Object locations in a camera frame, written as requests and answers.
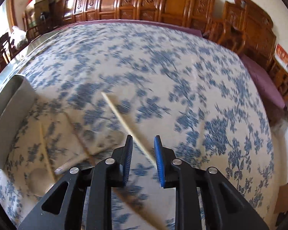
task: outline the pink seat cushion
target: pink seat cushion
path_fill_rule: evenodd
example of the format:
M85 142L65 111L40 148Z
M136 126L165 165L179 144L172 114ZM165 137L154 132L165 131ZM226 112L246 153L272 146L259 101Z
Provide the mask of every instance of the pink seat cushion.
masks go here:
M273 83L268 73L262 67L260 67L255 61L253 61L244 54L242 55L241 60L244 66L248 69L248 72L252 77L252 80L254 81L260 96L266 97L276 106L283 109L285 107L283 97L277 90L275 84Z

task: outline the floral tablecloth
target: floral tablecloth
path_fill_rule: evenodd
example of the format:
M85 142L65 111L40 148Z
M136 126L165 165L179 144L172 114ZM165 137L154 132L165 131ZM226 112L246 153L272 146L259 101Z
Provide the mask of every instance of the floral tablecloth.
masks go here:
M29 173L44 165L37 122L46 129L54 169L78 155L63 112L86 144L109 131L126 132L101 92L147 147L155 135L193 167L217 167L264 217L275 185L265 110L248 71L231 51L194 35L151 25L78 25L51 37L22 61L37 102L0 170L0 203L18 226L38 201ZM111 151L96 156L102 160ZM134 144L127 193L174 229L175 190L162 189L157 170ZM153 229L112 195L113 229Z

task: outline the gray container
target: gray container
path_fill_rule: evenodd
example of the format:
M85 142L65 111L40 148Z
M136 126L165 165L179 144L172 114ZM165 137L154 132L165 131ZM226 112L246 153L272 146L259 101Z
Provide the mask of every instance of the gray container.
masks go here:
M0 169L5 167L14 137L35 98L34 89L22 74L15 74L0 92Z

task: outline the white plastic bag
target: white plastic bag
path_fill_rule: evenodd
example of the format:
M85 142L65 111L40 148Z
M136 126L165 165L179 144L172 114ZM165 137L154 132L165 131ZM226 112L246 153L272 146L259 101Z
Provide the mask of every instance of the white plastic bag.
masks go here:
M26 32L19 29L17 26L13 26L12 29L13 32L11 34L11 40L14 40L15 48L19 50L22 45L28 43L28 40L26 38Z

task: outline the purple fabric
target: purple fabric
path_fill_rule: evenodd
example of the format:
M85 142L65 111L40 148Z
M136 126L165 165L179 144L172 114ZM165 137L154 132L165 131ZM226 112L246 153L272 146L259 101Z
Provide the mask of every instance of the purple fabric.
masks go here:
M200 38L203 37L201 31L197 30L197 29L180 27L180 26L161 23L161 22L137 21L137 20L98 20L98 21L77 22L77 23L73 23L73 24L69 24L69 25L57 28L56 30L60 30L62 28L66 28L66 27L72 27L75 25L87 25L87 24L99 24L99 23L118 23L118 22L119 23L134 23L134 24L145 24L145 25L154 25L154 26L159 26L159 27L167 27L170 29L179 30L179 31L182 31L182 32L185 32L188 34L192 34L192 35L198 36Z
M285 102L280 92L277 90L272 79L268 73L260 67L255 61L247 57L246 55L241 56L241 60L244 66L248 69L255 86L258 89L260 96L266 97L269 101L274 103L279 108L285 107Z

